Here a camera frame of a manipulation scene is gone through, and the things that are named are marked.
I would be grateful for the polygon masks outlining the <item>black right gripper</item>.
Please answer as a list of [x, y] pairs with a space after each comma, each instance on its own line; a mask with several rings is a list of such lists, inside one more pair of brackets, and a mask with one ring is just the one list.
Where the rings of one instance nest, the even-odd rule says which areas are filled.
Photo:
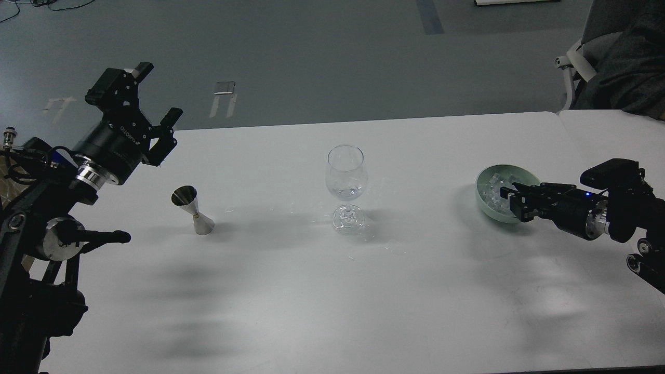
[[539, 216], [551, 220], [559, 230], [586, 240], [606, 232], [608, 198], [576, 185], [514, 183], [501, 187], [500, 197], [509, 202], [509, 210], [522, 223]]

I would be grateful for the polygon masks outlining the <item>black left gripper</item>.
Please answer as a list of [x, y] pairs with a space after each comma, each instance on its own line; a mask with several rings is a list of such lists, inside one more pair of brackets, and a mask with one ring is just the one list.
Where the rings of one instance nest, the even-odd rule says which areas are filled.
[[140, 164], [160, 166], [178, 144], [174, 126], [183, 109], [169, 109], [159, 125], [152, 125], [139, 108], [138, 87], [153, 68], [151, 62], [134, 69], [107, 68], [85, 95], [102, 118], [76, 144], [74, 158], [106, 183], [125, 184]]

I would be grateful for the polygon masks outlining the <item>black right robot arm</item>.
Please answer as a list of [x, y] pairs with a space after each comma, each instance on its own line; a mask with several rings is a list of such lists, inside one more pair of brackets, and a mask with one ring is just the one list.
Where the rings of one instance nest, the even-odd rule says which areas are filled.
[[539, 217], [551, 220], [559, 230], [585, 240], [603, 234], [626, 243], [638, 228], [637, 253], [627, 256], [627, 267], [659, 292], [664, 291], [664, 201], [645, 180], [637, 161], [608, 159], [580, 175], [587, 190], [573, 184], [513, 183], [502, 187], [500, 197], [522, 223]]

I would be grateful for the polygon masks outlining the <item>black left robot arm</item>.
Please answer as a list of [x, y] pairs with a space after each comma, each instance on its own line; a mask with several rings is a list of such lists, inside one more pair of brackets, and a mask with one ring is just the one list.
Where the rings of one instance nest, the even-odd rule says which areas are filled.
[[171, 108], [159, 125], [140, 111], [138, 87], [154, 68], [108, 68], [86, 93], [102, 119], [74, 149], [31, 138], [14, 146], [3, 133], [7, 178], [25, 185], [2, 209], [2, 373], [38, 373], [50, 338], [70, 336], [88, 311], [78, 290], [80, 257], [105, 244], [124, 244], [124, 231], [85, 229], [70, 215], [93, 205], [105, 184], [123, 185], [139, 164], [159, 166], [175, 148]]

